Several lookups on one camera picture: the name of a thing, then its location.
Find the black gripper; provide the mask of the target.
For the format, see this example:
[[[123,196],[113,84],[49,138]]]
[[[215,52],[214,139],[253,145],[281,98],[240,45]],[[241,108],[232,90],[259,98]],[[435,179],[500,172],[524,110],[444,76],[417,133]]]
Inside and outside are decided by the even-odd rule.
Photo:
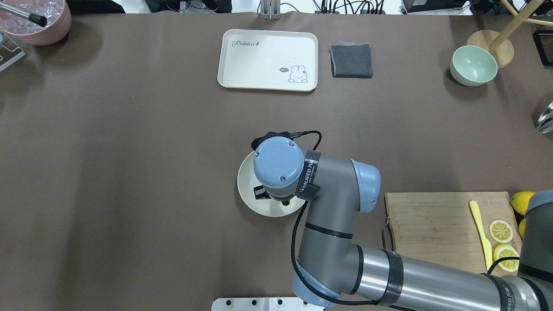
[[[298,132],[268,132],[255,138],[253,170],[259,186],[254,187],[257,200],[273,199],[288,205],[296,196],[299,178],[299,147],[294,142]]]

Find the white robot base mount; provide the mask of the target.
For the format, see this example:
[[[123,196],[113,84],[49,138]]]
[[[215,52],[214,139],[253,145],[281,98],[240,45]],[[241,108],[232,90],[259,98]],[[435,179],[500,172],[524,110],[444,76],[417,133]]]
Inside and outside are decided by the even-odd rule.
[[[298,297],[217,298],[212,311],[324,311]]]

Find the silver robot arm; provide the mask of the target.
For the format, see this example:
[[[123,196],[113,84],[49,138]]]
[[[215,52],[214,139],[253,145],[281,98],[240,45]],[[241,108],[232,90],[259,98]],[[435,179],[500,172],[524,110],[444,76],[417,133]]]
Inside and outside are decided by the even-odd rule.
[[[359,212],[376,205],[376,167],[301,149],[302,132],[255,138],[259,199],[304,200],[292,231],[293,291],[307,303],[376,305],[401,311],[550,311],[552,191],[536,193],[525,215],[515,276],[475,274],[352,242]]]

